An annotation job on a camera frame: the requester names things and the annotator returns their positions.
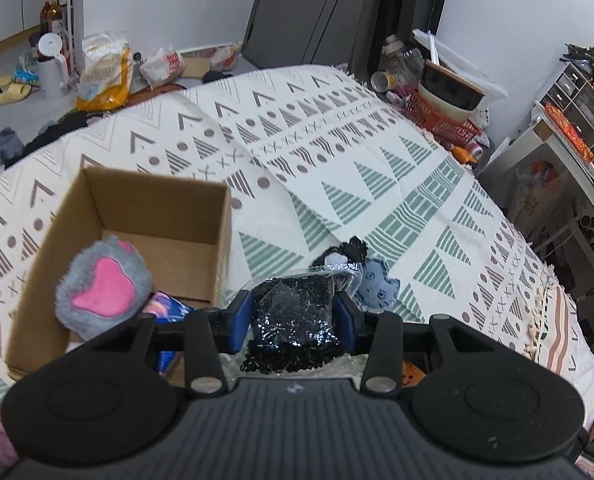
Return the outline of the black sequin pouch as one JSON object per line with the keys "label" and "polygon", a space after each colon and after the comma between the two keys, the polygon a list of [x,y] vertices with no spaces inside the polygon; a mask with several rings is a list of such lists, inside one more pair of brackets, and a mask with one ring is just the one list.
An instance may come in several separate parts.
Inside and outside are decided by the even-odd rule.
{"label": "black sequin pouch", "polygon": [[270,278],[251,289],[251,336],[239,369],[246,374],[314,370],[344,354],[334,333],[333,300],[355,289],[348,270]]}

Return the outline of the red plastic basket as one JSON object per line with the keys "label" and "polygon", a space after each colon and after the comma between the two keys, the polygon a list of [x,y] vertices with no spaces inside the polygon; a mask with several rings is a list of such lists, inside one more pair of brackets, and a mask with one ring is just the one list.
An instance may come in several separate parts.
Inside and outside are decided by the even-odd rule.
{"label": "red plastic basket", "polygon": [[420,96],[416,89],[412,90],[403,114],[419,128],[423,128],[440,139],[451,142],[454,145],[465,148],[468,143],[479,136],[478,129],[470,120],[458,124],[445,115],[442,115],[434,108],[431,108]]}

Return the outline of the white desk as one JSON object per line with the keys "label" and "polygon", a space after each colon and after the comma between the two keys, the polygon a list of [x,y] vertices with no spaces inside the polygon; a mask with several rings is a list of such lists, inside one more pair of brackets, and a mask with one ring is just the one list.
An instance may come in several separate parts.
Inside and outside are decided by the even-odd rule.
{"label": "white desk", "polygon": [[548,152],[553,166],[561,174],[564,188],[570,186],[572,192],[585,196],[585,201],[594,210],[594,166],[580,158],[573,144],[539,102],[535,102],[530,116],[528,127],[507,148],[500,145],[491,155],[480,173],[484,189],[498,188],[510,176],[510,171],[520,168],[528,157]]}

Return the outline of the white electric kettle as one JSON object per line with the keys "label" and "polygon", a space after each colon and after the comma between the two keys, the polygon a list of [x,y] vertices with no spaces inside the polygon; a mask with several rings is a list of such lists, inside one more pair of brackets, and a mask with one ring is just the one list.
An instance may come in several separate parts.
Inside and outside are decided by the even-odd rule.
{"label": "white electric kettle", "polygon": [[47,101],[62,98],[69,90],[68,65],[62,55],[62,37],[48,32],[38,42],[38,71],[40,89]]}

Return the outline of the small drawer organizer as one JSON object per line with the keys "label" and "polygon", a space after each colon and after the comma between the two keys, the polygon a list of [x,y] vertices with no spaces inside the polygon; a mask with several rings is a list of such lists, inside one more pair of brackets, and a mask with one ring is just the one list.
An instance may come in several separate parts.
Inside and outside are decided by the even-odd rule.
{"label": "small drawer organizer", "polygon": [[562,110],[594,153],[594,88],[589,80],[573,64],[563,63],[542,90],[540,104]]}

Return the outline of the patterned white green blanket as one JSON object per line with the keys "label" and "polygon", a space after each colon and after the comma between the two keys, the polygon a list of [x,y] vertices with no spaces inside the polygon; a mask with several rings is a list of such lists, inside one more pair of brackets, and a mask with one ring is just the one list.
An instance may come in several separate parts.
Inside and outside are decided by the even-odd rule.
{"label": "patterned white green blanket", "polygon": [[553,271],[468,170],[333,68],[164,94],[3,172],[0,400],[65,352],[56,285],[107,235],[193,307],[359,237],[400,282],[400,316],[457,318],[567,379],[594,414],[594,355]]}

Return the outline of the tape roll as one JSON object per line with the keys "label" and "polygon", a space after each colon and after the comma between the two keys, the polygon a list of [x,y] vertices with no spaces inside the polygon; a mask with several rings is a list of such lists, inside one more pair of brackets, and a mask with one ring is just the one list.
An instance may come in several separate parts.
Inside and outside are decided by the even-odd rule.
{"label": "tape roll", "polygon": [[374,91],[386,93],[397,87],[397,78],[386,70],[379,70],[371,76],[370,83]]}

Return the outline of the black felt cat patch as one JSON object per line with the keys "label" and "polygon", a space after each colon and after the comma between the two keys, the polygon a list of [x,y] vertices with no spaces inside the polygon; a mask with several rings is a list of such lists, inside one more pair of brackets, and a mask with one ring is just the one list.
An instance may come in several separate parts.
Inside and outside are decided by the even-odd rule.
{"label": "black felt cat patch", "polygon": [[361,281],[365,260],[367,260],[367,244],[361,238],[353,236],[347,242],[327,248],[311,262],[309,270]]}

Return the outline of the grey pink plush paw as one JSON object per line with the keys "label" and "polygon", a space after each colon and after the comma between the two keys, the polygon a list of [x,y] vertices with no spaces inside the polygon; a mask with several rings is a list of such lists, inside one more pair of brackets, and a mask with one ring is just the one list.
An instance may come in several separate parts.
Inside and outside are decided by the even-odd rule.
{"label": "grey pink plush paw", "polygon": [[58,321],[90,340],[142,309],[153,278],[136,248],[117,236],[98,240],[76,255],[55,292]]}

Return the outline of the blue grey felt cat patch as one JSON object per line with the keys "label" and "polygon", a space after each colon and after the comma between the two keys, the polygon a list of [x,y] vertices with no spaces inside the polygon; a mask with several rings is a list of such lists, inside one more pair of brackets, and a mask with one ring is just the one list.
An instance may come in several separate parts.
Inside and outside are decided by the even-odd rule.
{"label": "blue grey felt cat patch", "polygon": [[401,281],[389,275],[387,262],[370,257],[365,259],[362,281],[353,299],[364,310],[389,311],[399,295],[400,287]]}

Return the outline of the orange snack packet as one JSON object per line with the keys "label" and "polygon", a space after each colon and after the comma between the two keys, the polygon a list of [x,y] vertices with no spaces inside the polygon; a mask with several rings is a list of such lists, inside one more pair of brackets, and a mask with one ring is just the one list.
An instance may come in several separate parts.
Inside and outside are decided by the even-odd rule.
{"label": "orange snack packet", "polygon": [[544,108],[547,111],[548,116],[556,123],[560,128],[567,140],[573,144],[577,153],[582,156],[585,162],[594,163],[594,155],[590,150],[590,147],[586,144],[582,137],[578,134],[573,124],[565,117],[562,110],[551,102],[544,104]]}

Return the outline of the yellow white food bag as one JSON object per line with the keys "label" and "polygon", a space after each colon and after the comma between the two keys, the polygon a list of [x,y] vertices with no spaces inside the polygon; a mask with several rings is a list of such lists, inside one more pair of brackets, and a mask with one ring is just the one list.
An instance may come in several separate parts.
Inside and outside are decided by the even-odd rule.
{"label": "yellow white food bag", "polygon": [[133,55],[124,32],[100,32],[82,40],[76,109],[106,112],[126,104],[133,76]]}

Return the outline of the white red plastic bag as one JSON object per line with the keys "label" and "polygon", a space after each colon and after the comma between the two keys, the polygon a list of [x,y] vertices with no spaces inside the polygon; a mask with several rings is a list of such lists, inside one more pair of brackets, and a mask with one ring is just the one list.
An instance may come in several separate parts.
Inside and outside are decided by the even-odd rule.
{"label": "white red plastic bag", "polygon": [[156,89],[169,84],[185,70],[185,61],[177,51],[160,48],[154,55],[140,63],[140,74],[149,88]]}

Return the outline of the brown cardboard box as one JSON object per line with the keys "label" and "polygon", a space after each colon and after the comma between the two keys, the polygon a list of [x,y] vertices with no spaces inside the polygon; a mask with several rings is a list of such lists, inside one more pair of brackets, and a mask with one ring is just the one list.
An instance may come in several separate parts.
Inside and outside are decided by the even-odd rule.
{"label": "brown cardboard box", "polygon": [[214,307],[227,276],[223,183],[88,167],[72,181],[32,262],[5,363],[18,380],[136,315],[154,292]]}

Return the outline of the yellow slippers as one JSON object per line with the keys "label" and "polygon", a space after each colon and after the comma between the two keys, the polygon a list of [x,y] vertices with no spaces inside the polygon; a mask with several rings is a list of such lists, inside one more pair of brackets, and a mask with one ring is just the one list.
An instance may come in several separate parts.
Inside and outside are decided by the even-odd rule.
{"label": "yellow slippers", "polygon": [[18,84],[11,76],[0,76],[0,106],[24,100],[31,90],[30,84]]}

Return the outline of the blue tissue pack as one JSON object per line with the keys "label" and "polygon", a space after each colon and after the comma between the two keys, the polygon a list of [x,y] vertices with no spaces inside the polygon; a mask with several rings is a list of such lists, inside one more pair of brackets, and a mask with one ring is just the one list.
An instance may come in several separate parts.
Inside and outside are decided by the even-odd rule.
{"label": "blue tissue pack", "polygon": [[[167,295],[158,290],[148,299],[142,314],[154,315],[158,324],[181,322],[186,315],[194,309],[184,302]],[[165,374],[177,356],[177,350],[163,350],[158,353],[157,370],[159,374]]]}

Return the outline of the plush hamburger toy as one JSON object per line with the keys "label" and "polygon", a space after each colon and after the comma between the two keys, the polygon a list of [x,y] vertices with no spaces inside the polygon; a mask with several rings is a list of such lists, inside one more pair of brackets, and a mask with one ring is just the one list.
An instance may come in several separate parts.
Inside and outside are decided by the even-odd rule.
{"label": "plush hamburger toy", "polygon": [[419,385],[426,377],[426,374],[414,363],[404,360],[402,363],[402,387],[413,388]]}

